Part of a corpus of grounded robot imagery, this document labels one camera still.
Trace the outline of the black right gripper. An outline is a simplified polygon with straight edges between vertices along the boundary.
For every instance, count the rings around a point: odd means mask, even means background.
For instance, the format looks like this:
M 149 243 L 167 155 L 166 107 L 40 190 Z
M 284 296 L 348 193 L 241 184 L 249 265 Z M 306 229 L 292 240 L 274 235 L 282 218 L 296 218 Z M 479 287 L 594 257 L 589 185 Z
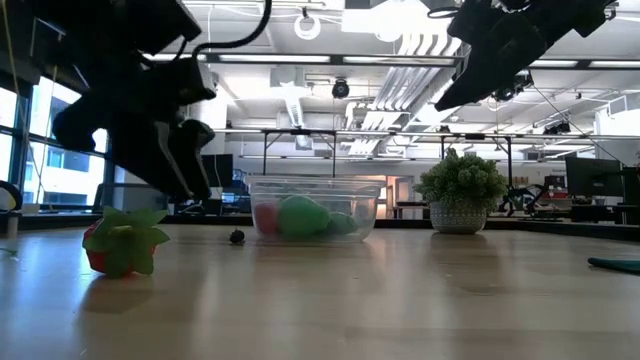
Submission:
M 467 67 L 435 104 L 437 111 L 486 98 L 569 32 L 578 0 L 463 1 L 447 32 L 474 44 Z

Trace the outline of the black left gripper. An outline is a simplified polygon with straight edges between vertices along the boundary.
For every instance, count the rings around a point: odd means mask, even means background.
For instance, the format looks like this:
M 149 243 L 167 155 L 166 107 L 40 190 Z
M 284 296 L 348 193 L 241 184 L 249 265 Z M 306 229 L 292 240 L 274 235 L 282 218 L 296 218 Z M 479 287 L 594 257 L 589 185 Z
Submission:
M 54 117 L 52 133 L 66 149 L 90 151 L 93 133 L 105 129 L 115 165 L 166 195 L 207 199 L 201 150 L 215 132 L 178 114 L 200 100 L 200 62 L 178 58 L 145 69 L 145 60 L 137 51 L 72 55 L 88 90 Z

